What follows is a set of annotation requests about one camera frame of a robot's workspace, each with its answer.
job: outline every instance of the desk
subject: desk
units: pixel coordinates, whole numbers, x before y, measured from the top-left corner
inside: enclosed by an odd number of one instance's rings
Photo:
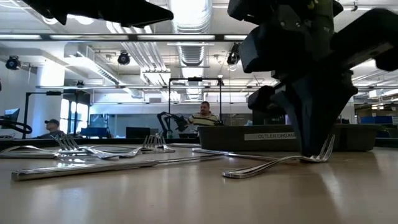
[[[177,149],[175,154],[133,159],[191,155],[189,149]],[[326,164],[289,162],[243,180],[225,179],[221,172],[263,162],[224,157],[11,182],[12,170],[58,163],[0,160],[0,223],[398,222],[398,151],[394,149],[336,152]]]

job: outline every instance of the light fixture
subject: light fixture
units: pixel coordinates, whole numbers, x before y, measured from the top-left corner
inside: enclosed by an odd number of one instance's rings
[[[186,46],[186,47],[204,47],[204,46],[214,46],[213,43],[189,43],[189,42],[177,42],[177,43],[167,43],[167,46]]]
[[[0,34],[0,39],[41,40],[42,37],[30,34]]]
[[[118,63],[121,65],[128,65],[130,64],[130,55],[125,50],[120,52]]]
[[[244,40],[247,35],[224,35],[224,40]]]
[[[6,68],[10,70],[18,70],[21,68],[21,62],[18,60],[18,56],[10,56],[6,62]]]
[[[174,34],[174,35],[138,35],[139,40],[215,40],[215,35],[190,35],[190,34]]]
[[[127,35],[50,35],[53,40],[128,40]]]

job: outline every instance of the black metal frame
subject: black metal frame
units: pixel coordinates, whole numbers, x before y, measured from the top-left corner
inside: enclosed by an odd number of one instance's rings
[[[202,82],[203,80],[217,80],[218,84],[220,86],[220,121],[222,121],[222,107],[223,105],[221,104],[221,94],[222,94],[222,89],[221,89],[221,82],[223,81],[222,78],[202,78],[202,77],[192,77],[192,78],[170,78],[169,79],[169,114],[171,114],[171,109],[172,109],[172,100],[171,100],[171,88],[172,88],[172,81],[174,80],[188,80],[188,82]],[[170,131],[170,122],[167,124],[167,130]]]
[[[29,112],[29,97],[32,94],[33,95],[46,95],[46,96],[60,96],[60,95],[64,95],[64,94],[74,94],[75,95],[75,99],[76,99],[76,110],[75,110],[75,118],[74,118],[75,123],[74,123],[74,127],[73,127],[73,134],[74,135],[76,134],[76,129],[77,129],[76,120],[77,120],[77,115],[78,115],[78,113],[77,113],[77,103],[78,103],[78,100],[79,100],[79,96],[78,96],[79,92],[76,92],[76,93],[62,93],[62,92],[59,92],[59,91],[47,91],[47,92],[40,92],[40,93],[27,92],[25,94],[24,125],[27,124],[27,115],[28,115],[28,112]],[[26,134],[22,135],[22,139],[26,139]]]

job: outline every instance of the ceiling light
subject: ceiling light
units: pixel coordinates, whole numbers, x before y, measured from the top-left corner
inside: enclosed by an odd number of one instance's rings
[[[224,40],[244,40],[247,35],[224,35]]]
[[[53,40],[128,40],[127,35],[68,35],[68,34],[57,34],[50,35]]]
[[[40,35],[0,34],[0,39],[41,40],[42,37]]]
[[[167,43],[167,46],[188,46],[188,47],[204,47],[204,46],[214,46],[213,43]]]
[[[138,35],[139,40],[214,40],[215,35],[190,35],[190,34],[175,34],[175,35]]]
[[[217,5],[213,5],[213,9],[227,9],[228,8],[228,5],[219,5],[219,6],[217,6]]]

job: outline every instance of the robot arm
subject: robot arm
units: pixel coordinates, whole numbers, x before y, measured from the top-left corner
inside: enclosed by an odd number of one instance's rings
[[[176,124],[176,130],[183,132],[188,128],[188,122],[183,116],[177,116],[168,112],[161,112],[157,115],[160,125],[162,126],[163,135],[166,135],[168,131],[172,131],[170,128],[170,119],[173,119]]]

